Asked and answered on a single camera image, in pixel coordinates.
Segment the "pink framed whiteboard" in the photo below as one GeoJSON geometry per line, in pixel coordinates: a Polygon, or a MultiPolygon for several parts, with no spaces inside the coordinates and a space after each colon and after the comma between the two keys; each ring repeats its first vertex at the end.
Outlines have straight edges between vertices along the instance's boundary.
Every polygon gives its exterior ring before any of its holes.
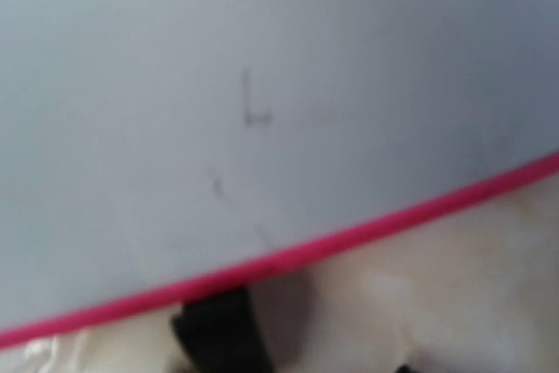
{"type": "Polygon", "coordinates": [[[558,170],[558,0],[1,0],[1,345],[558,170]]]}

